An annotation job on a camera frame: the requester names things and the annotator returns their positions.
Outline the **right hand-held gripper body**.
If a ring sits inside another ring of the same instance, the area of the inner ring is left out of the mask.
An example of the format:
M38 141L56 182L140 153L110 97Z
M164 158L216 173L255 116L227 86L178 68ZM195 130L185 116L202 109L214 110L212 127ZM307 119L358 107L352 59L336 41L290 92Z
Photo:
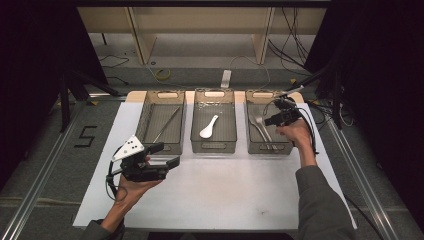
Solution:
M300 85L298 88L288 90L286 93L279 95L275 100L274 105L280 110L276 126L288 126L301 116L297 109L296 102L290 97L290 94L299 92L303 88L304 86Z

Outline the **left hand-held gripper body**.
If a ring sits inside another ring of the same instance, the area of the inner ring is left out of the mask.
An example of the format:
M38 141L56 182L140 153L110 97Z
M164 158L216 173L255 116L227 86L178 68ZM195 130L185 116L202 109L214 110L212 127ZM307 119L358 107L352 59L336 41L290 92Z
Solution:
M147 156L152 154L149 153L148 147L145 147L135 135L132 135L112 156L111 164L120 161L120 169L111 174L121 173L127 180L133 182L165 179L168 173L166 164L150 165Z

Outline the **metal fork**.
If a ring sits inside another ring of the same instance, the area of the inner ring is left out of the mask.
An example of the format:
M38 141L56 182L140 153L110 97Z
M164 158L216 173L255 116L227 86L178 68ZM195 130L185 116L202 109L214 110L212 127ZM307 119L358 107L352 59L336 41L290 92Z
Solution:
M262 132L262 135L265 138L264 141L266 141L266 142L269 143L268 146L270 148L272 148L274 152L278 152L278 150L279 150L278 147L276 145L274 145L274 144L271 143L272 142L272 138L270 137L270 135L269 135L269 133L268 133L268 131L267 131L264 123L263 123L262 116L260 116L260 115L255 116L255 122L257 123L257 125L261 129L260 131Z

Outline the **metal table knife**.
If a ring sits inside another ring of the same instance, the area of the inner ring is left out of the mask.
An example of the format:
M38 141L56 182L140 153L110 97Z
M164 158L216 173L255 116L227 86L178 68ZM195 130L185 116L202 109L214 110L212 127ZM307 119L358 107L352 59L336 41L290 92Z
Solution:
M265 138L264 138L264 137L263 137L263 135L262 135L262 132L260 131L261 129L259 128L259 126L258 126L258 125L257 125L257 123L255 122L255 116L258 116L258 115L250 114L250 115L249 115L249 122L250 122L253 126L255 126L255 127L256 127L256 129L258 130L259 134L262 136L263 140L265 140Z

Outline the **grey transparent plastic bin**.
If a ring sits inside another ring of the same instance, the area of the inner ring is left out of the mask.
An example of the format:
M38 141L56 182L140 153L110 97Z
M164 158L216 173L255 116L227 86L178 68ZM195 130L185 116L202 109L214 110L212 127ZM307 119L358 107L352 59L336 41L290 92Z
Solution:
M180 107L180 110L156 142L164 143L160 155L180 155L183 151L185 92L183 90L147 92L135 132L145 147L155 144L153 140L177 107Z
M203 138L200 133L217 116L212 134ZM194 153L235 152L237 126L235 96L231 89L197 88L194 93L193 118L190 136Z
M247 115L247 143L249 154L278 154L289 155L293 149L293 144L286 136L276 132L276 126L266 126L264 120L272 115L278 114L280 110L274 105L273 101L281 94L281 91L274 90L247 90L245 92L245 113ZM272 138L272 144L278 147L278 152L274 152L259 134L255 126L249 122L249 115L260 115L263 123Z

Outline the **white plastic spoon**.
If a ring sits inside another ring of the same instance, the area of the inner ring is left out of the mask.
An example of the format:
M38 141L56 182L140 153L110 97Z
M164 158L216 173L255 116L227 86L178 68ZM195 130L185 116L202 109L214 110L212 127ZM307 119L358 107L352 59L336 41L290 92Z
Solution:
M215 122L216 122L216 120L218 118L219 118L218 115L214 115L212 117L211 121L209 122L209 124L204 129L202 129L200 131L199 136L201 138L207 139L207 138L210 138L212 136L212 134L213 134L213 127L214 127L214 124L215 124Z

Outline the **person's right hand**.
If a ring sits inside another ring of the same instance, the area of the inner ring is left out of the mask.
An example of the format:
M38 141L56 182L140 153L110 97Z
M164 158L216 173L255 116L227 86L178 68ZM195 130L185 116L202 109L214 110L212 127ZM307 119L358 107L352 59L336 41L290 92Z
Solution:
M277 127L276 132L293 141L299 149L312 149L311 134L304 120L297 120L288 126Z

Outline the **person's left hand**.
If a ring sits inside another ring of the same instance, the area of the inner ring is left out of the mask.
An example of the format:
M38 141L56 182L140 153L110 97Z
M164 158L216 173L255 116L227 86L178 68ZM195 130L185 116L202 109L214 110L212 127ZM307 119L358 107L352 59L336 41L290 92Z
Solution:
M121 214L126 214L148 190L160 183L161 180L133 182L121 176L113 208L117 209Z

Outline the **black metal stand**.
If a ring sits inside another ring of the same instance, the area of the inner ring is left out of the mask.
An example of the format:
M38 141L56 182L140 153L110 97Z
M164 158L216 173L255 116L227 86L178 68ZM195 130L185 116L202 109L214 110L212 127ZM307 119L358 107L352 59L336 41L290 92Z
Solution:
M66 70L59 78L59 93L62 113L61 132L64 132L70 124L71 113L69 107L69 92L77 101L86 101L89 93L85 84L92 85L111 96L121 96L117 90L111 88L107 83L103 83L88 74L76 70Z
M321 98L330 98L332 100L332 113L331 117L334 124L339 130L342 129L341 117L340 117L340 103L341 103L341 70L334 63L329 63L321 70L305 78L299 83L293 84L289 91L297 90L301 86L306 87L309 84L318 81L319 84L315 89L315 95Z

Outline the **white table sheet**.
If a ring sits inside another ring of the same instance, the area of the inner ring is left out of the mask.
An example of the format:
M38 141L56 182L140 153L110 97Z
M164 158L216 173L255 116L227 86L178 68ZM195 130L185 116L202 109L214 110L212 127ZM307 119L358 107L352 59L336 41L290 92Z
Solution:
M104 218L113 201L105 177L113 153L134 134L143 103L124 102L115 117L74 227ZM192 152L190 132L193 104L187 104L183 154L180 165L149 190L125 217L125 226L156 232L283 232L298 227L300 168L297 149L290 155L250 155L247 152L245 110L236 103L237 137L234 154ZM332 189L346 200L315 130L318 166Z

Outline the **black curtain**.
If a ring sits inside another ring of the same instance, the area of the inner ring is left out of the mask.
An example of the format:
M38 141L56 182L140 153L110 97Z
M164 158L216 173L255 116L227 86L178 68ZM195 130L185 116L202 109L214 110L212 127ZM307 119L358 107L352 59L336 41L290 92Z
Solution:
M424 0L330 0L307 69L344 40L343 99L424 233Z
M0 190L73 71L107 82L77 8L0 0Z

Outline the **beige wooden desk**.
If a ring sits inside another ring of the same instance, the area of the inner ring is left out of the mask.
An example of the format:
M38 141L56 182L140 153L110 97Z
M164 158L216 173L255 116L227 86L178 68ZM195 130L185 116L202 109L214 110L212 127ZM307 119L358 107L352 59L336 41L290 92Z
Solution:
M148 62L156 37L162 33L249 34L256 62L265 61L271 34L318 32L326 10L300 7L80 7L89 33L130 33L139 62Z

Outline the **aluminium floor rail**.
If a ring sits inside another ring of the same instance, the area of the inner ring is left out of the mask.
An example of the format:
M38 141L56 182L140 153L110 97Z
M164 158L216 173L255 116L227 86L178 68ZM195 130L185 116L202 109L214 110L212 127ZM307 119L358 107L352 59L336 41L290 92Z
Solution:
M376 193L374 192L368 178L361 168L359 162L347 138L342 130L339 130L334 121L327 118L329 129L341 150L343 157L348 165L348 168L358 186L358 189L370 211L371 216L376 224L376 227L384 240L400 240L396 233L389 215L383 208Z
M0 191L0 240L78 240L73 222L122 100L72 100L71 122L61 129L62 107L48 112L24 160Z

